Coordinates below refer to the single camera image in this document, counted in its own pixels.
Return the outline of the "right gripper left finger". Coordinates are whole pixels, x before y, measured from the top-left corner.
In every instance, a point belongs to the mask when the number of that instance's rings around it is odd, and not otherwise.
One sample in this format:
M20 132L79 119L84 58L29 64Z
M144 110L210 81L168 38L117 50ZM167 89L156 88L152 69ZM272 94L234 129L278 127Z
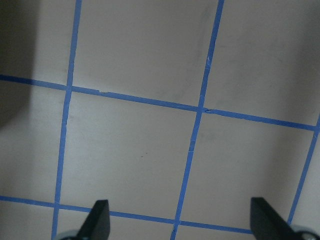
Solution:
M108 200L97 200L81 228L76 240L107 240L110 236L110 210Z

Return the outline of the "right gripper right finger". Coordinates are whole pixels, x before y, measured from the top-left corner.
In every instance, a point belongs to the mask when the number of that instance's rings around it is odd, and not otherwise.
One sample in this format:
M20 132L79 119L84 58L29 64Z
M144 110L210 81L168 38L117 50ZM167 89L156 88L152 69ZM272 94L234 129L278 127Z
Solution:
M256 240L303 240L263 197L250 200L250 230Z

